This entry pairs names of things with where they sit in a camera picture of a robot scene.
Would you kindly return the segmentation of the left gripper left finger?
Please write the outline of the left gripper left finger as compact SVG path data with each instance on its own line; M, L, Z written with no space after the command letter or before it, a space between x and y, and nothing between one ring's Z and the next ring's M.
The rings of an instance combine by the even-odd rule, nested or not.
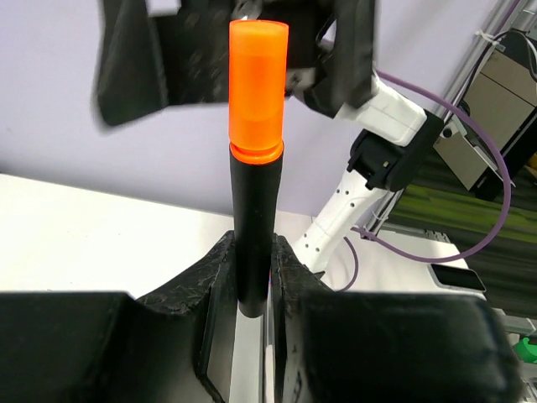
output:
M226 402L235 340L235 243L139 298L4 292L4 402Z

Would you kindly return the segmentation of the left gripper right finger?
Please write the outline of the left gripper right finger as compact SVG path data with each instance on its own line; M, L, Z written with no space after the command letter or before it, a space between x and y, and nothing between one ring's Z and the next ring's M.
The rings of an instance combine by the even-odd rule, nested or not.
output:
M520 364L498 315L469 295L329 289L274 236L278 402L516 402Z

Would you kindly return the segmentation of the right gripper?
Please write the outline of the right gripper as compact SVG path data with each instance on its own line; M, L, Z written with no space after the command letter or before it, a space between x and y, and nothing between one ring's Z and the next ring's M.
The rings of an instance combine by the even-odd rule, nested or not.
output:
M285 55L289 71L313 71L334 20L333 45L322 48L321 78L304 91L304 104L334 118L373 97L374 1L335 1L334 12L331 1L183 1L152 20L171 105L227 101L233 21L247 26L247 52Z

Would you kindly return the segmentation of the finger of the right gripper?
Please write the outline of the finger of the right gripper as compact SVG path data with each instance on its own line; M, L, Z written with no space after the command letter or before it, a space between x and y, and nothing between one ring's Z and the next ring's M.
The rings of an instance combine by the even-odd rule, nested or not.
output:
M95 97L109 127L169 105L156 23L145 1L101 1L102 45Z

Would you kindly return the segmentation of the orange highlighter cap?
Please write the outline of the orange highlighter cap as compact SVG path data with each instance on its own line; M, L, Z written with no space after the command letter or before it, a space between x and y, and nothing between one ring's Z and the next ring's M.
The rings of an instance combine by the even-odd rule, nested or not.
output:
M283 153L288 37L287 24L230 22L228 135L243 163L265 165Z

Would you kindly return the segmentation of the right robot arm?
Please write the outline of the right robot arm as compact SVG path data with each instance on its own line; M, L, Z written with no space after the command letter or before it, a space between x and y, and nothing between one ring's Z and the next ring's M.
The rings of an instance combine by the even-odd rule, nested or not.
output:
M294 250L328 285L357 273L330 269L337 245L369 221L383 196L406 187L443 122L380 80L373 69L372 1L184 1L151 15L144 1L104 1L97 107L115 127L167 107L230 102L230 27L287 29L281 97L355 123L346 171Z

